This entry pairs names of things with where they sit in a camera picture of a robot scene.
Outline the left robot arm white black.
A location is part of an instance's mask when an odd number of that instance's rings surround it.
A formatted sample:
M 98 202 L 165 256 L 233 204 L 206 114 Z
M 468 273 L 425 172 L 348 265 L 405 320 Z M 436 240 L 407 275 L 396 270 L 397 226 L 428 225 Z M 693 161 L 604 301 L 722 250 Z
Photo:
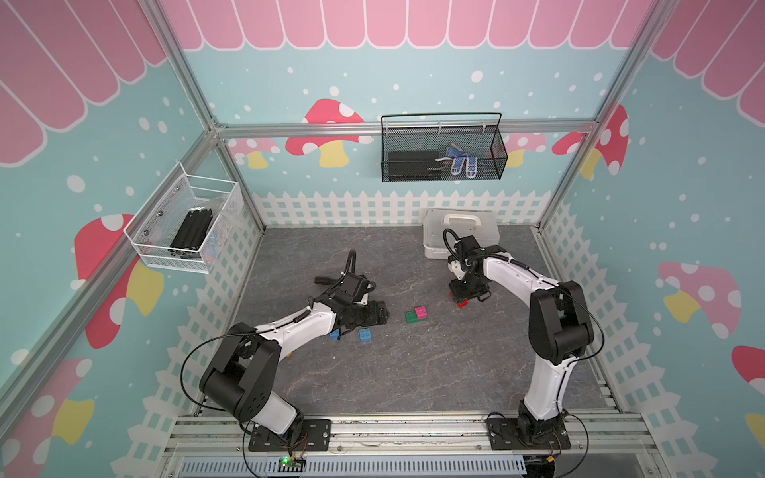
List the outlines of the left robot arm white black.
M 348 272 L 296 313 L 255 328 L 234 325 L 202 375 L 200 391 L 242 424 L 253 422 L 285 439 L 299 436 L 302 413 L 273 390 L 280 362 L 334 332 L 386 324 L 384 302 L 369 299 L 376 286 Z

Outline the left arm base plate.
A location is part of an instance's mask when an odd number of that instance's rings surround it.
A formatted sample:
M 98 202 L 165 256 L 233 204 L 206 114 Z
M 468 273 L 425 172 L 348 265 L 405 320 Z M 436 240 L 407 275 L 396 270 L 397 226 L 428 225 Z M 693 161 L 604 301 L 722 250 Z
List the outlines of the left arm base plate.
M 299 415 L 283 434 L 274 433 L 262 425 L 257 426 L 250 434 L 247 447 L 251 452 L 327 451 L 331 426 L 331 420 L 306 419 Z

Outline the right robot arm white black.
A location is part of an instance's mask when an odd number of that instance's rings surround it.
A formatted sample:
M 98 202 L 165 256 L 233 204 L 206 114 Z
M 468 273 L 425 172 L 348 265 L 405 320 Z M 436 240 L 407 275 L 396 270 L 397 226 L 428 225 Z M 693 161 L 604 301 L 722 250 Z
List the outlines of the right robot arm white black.
M 491 297 L 499 285 L 529 309 L 528 340 L 535 353 L 531 384 L 518 407 L 516 435 L 522 445 L 539 446 L 564 431 L 563 397 L 573 368 L 587 360 L 595 340 L 582 287 L 549 278 L 517 260 L 499 245 L 482 246 L 474 236 L 442 233 L 448 252 L 452 300 L 464 307 Z

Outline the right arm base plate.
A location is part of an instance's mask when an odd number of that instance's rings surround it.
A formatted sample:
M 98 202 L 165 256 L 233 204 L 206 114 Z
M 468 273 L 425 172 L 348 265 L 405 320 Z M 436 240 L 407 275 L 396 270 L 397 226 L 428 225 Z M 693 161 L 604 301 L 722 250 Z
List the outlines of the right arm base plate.
M 535 420 L 530 416 L 492 415 L 485 425 L 493 450 L 542 450 L 557 453 L 571 448 L 568 430 L 561 417 Z

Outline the black box in white basket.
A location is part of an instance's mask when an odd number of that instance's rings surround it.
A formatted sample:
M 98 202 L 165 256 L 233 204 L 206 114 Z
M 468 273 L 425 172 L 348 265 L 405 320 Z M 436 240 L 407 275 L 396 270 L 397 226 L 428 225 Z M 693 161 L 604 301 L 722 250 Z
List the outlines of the black box in white basket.
M 193 208 L 187 211 L 177 234 L 171 241 L 169 254 L 180 259 L 198 259 L 199 250 L 205 241 L 209 226 L 213 221 L 211 208 Z

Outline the white plastic storage box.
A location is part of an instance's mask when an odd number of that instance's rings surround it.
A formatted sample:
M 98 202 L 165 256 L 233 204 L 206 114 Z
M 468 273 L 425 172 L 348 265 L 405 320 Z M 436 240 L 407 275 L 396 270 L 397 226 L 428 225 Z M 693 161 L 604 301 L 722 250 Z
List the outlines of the white plastic storage box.
M 449 255 L 443 242 L 445 229 L 452 229 L 458 237 L 472 235 L 481 246 L 498 244 L 500 239 L 496 217 L 489 212 L 426 209 L 422 227 L 424 257 L 434 260 L 445 260 Z

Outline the green lego brick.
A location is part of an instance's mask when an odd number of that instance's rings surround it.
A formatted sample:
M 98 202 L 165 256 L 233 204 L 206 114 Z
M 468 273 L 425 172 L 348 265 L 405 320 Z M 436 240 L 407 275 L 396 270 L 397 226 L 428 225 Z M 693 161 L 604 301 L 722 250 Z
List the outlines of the green lego brick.
M 404 318 L 406 318 L 406 322 L 408 324 L 416 324 L 420 321 L 418 318 L 418 315 L 416 314 L 416 311 L 408 311 L 406 314 L 404 314 Z

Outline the black handled screwdriver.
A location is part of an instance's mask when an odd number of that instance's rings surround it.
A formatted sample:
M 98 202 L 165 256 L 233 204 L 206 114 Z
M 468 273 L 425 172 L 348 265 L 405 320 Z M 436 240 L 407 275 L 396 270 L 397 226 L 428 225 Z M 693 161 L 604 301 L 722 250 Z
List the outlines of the black handled screwdriver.
M 341 278 L 332 278 L 332 277 L 326 277 L 326 276 L 319 276 L 314 278 L 314 283 L 316 285 L 332 286 L 333 284 L 336 284 L 338 281 L 341 281 Z

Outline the blue white item in basket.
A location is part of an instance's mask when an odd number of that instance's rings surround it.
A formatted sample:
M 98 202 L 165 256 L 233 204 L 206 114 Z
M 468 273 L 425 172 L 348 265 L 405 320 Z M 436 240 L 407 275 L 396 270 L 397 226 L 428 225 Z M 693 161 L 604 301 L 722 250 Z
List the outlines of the blue white item in basket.
M 478 157 L 471 155 L 456 143 L 452 143 L 445 155 L 435 160 L 442 167 L 449 166 L 449 172 L 453 176 L 465 175 L 467 179 L 476 179 L 478 176 Z

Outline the green lit circuit board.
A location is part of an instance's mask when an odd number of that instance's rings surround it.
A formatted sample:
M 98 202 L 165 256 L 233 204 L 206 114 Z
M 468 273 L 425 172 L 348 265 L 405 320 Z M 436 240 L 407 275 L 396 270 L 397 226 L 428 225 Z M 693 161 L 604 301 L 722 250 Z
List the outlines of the green lit circuit board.
M 279 473 L 303 473 L 306 470 L 307 461 L 295 456 L 285 456 L 279 460 Z

